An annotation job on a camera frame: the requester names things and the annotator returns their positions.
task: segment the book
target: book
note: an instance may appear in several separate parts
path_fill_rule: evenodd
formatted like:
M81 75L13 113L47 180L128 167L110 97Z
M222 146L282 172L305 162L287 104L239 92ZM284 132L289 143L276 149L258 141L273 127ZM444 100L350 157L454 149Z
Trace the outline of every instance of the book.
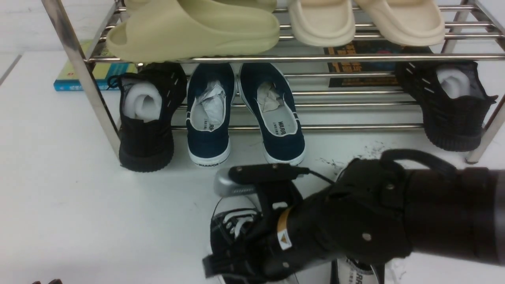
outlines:
M92 40L84 40L81 42L82 50L86 51L91 47ZM109 49L105 47L100 53L101 56L113 56ZM132 63L97 63L93 69L93 76L100 90L114 90L109 88L107 80L113 75L121 75L126 72L136 73L137 68ZM79 82L79 77L75 73L74 67L70 61L67 61L56 78L54 84L56 91L82 91L82 85Z
M403 50L402 45L397 45L386 40L356 40L344 46L324 48L327 55L352 55L352 54L398 54ZM357 73L357 72L394 72L395 62L330 62L330 73ZM358 77L358 78L330 78L328 87L378 87L398 86L395 77Z

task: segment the metal shoe rack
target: metal shoe rack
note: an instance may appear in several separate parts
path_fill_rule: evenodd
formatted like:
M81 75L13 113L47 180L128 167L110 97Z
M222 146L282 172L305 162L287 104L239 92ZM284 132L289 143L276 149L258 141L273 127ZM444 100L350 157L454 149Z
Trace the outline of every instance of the metal shoe rack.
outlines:
M99 62L121 62L115 57L99 56L105 46L106 35L119 20L124 20L126 9L122 7L120 0L115 0L107 17L103 21L94 39L92 47L85 54L81 49L77 36L74 32L72 24L67 16L65 8L61 0L42 0L42 3L49 15L56 33L63 44L63 47L72 62L86 96L93 107L93 110L98 118L111 146L118 155L120 140L118 137L119 125L117 125L111 117L107 105L102 97L102 93L97 87L93 76L93 68L95 63ZM246 63L246 62L272 62L272 63L292 63L292 62L397 62L397 61L444 61L444 60L475 60L475 61L496 61L505 60L505 54L453 54L457 40L473 40L473 39L490 39L495 40L499 46L505 51L505 29L491 16L491 14L482 6L478 0L462 0L460 5L440 6L443 12L456 12L453 22L445 24L449 32L445 35L445 43L440 54L369 54L369 55L310 55L310 56L239 56L239 57L213 57L213 58L193 58L180 60L180 63L212 63L212 62L230 62L230 63ZM361 10L359 7L354 7L354 11ZM274 13L287 13L287 9L276 9ZM472 14L477 21L468 21L469 14ZM367 28L373 29L373 23L357 23L356 40L373 40L382 39L381 34L377 32L360 32ZM281 25L281 30L291 29L290 25ZM482 32L462 32L463 29L482 28ZM281 35L280 41L294 40L292 35ZM353 73L353 74L335 74L335 73L294 73L286 74L288 79L295 78L330 78L330 77L383 77L393 76L392 73ZM345 95L380 95L380 94L395 94L402 93L398 90L392 91L361 91L361 90L345 90L345 91L302 91L294 92L295 96L345 96ZM505 122L505 96L496 107L490 120L485 125L485 133L482 138L480 147L466 157L469 164L475 164L479 161L486 148L489 146L498 130ZM335 103L298 103L296 107L299 110L306 108L352 108L352 107L402 107L416 105L412 101L397 101L397 102L335 102ZM236 109L245 109L244 104L235 104ZM370 131L370 130L410 130L422 128L422 124L333 124L333 125L304 125L304 131ZM183 131L185 126L175 126L174 130ZM257 130L257 126L230 126L230 130L235 131L251 131Z

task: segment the yellow warning sticker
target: yellow warning sticker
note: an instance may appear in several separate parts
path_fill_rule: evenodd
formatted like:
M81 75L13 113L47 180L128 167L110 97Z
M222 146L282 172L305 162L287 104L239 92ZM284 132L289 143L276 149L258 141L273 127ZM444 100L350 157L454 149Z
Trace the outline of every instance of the yellow warning sticker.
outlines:
M282 212L279 217L279 221L277 222L277 239L279 240L279 245L283 251L293 246L287 232L287 217L290 210L291 208L288 208Z

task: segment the cream slide sandal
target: cream slide sandal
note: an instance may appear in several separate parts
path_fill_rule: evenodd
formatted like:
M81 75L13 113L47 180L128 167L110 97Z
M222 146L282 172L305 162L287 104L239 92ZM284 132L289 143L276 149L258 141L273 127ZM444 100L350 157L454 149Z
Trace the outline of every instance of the cream slide sandal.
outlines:
M132 15L151 0L124 0L126 12ZM277 7L277 0L215 0L223 4L258 8L273 12Z
M107 34L115 56L163 62L201 56L250 55L279 40L279 21L266 11L212 0L151 0Z
M434 0L355 1L390 42L428 46L444 40L444 19Z
M341 46L356 33L351 0L292 0L288 6L293 34L313 46Z
M128 13L128 15L132 15L142 6L149 3L149 1L151 0L124 0L124 4L126 6L126 13Z

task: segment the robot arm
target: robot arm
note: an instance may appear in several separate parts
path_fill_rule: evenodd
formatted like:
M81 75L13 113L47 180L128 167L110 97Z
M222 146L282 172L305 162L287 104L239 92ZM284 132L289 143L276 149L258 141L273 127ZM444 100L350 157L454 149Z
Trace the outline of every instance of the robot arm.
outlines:
M405 170L396 160L429 169ZM221 196L256 193L262 219L231 247L204 258L206 277L278 281L349 257L384 264L412 251L505 264L505 171L457 171L432 155L389 150L353 160L337 182L302 199L292 183L309 169L243 166L218 172ZM286 202L288 208L272 205Z

